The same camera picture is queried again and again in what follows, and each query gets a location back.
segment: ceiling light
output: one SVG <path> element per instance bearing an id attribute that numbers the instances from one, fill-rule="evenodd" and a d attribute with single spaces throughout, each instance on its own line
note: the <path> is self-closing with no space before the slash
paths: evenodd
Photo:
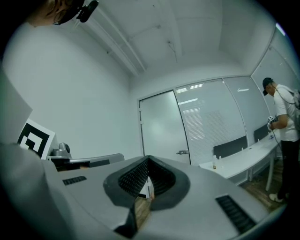
<path id="1" fill-rule="evenodd" d="M 194 89 L 194 88 L 200 88 L 203 86 L 203 83 L 202 84 L 199 84 L 199 85 L 194 85 L 194 86 L 191 86 L 190 89 Z"/>
<path id="2" fill-rule="evenodd" d="M 282 35 L 285 36 L 285 31 L 282 29 L 282 27 L 278 23 L 276 23 L 276 27 L 282 33 Z"/>
<path id="3" fill-rule="evenodd" d="M 185 102 L 181 102 L 181 103 L 178 103 L 178 105 L 182 105 L 182 104 L 186 104 L 186 103 L 191 103 L 191 102 L 194 102 L 194 101 L 197 101 L 198 99 L 195 98 L 195 99 L 192 99 L 192 100 L 188 100 L 188 101 L 185 101 Z"/>
<path id="4" fill-rule="evenodd" d="M 238 92 L 245 92 L 245 91 L 249 91 L 249 88 L 247 88 L 247 89 L 238 89 Z"/>
<path id="5" fill-rule="evenodd" d="M 186 88 L 182 88 L 182 89 L 178 89 L 178 90 L 176 90 L 176 92 L 177 92 L 177 93 L 186 92 L 186 91 L 187 91 L 187 89 L 186 89 Z"/>

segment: white desk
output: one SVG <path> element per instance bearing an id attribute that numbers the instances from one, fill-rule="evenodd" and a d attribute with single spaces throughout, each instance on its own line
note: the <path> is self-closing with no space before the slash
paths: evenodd
<path id="1" fill-rule="evenodd" d="M 274 131 L 274 133 L 277 141 L 280 143 L 279 131 L 276 130 Z M 266 156 L 268 156 L 273 150 L 276 149 L 278 144 L 275 140 L 275 137 L 273 137 L 272 139 L 270 138 L 271 135 L 273 135 L 273 133 L 269 134 L 259 142 L 253 144 L 249 148 L 244 149 L 243 151 L 222 158 L 221 160 L 217 160 L 216 169 L 213 169 L 212 162 L 199 164 L 199 166 L 201 168 L 218 173 L 227 179 L 236 176 L 239 173 L 252 169 L 254 165 L 259 163 Z M 274 168 L 274 158 L 271 158 L 268 182 L 266 186 L 267 191 L 269 190 L 271 185 L 273 168 Z"/>

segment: door handle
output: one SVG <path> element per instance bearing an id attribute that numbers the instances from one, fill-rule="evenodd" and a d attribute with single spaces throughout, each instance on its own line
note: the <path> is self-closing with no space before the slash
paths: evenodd
<path id="1" fill-rule="evenodd" d="M 183 155 L 183 154 L 189 154 L 189 150 L 180 150 L 176 154 Z"/>

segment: white ceiling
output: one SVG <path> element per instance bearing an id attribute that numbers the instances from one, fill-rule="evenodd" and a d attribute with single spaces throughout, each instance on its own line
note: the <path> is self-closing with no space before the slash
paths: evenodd
<path id="1" fill-rule="evenodd" d="M 229 50 L 232 19 L 249 41 L 256 24 L 235 2 L 245 0 L 99 0 L 99 6 L 81 24 L 129 75 L 140 75 L 163 59 L 201 51 Z"/>

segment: ceiling beam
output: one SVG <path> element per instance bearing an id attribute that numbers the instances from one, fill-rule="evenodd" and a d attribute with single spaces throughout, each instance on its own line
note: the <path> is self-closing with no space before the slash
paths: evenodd
<path id="1" fill-rule="evenodd" d="M 121 47 L 115 42 L 115 40 L 105 31 L 105 29 L 94 19 L 90 18 L 86 23 L 91 30 L 94 31 L 105 43 L 111 48 L 111 50 L 120 58 L 125 66 L 132 72 L 134 76 L 138 76 L 138 70 L 131 62 L 128 56 L 124 53 Z"/>
<path id="2" fill-rule="evenodd" d="M 170 40 L 174 44 L 175 54 L 177 58 L 179 58 L 182 56 L 182 45 L 176 17 L 172 10 L 170 0 L 157 0 L 157 2 L 160 17 L 167 25 L 167 28 L 170 30 L 170 34 L 172 37 L 172 39 Z"/>
<path id="3" fill-rule="evenodd" d="M 138 63 L 141 65 L 142 69 L 146 71 L 146 67 L 143 65 L 140 58 L 137 56 L 136 52 L 132 48 L 132 46 L 129 44 L 127 39 L 124 37 L 123 33 L 119 30 L 119 28 L 114 24 L 114 22 L 110 19 L 110 17 L 100 8 L 97 7 L 96 10 L 108 21 L 108 23 L 112 26 L 112 28 L 118 33 L 118 35 L 121 37 L 121 39 L 124 41 L 125 45 L 130 49 L 131 53 L 134 55 Z"/>

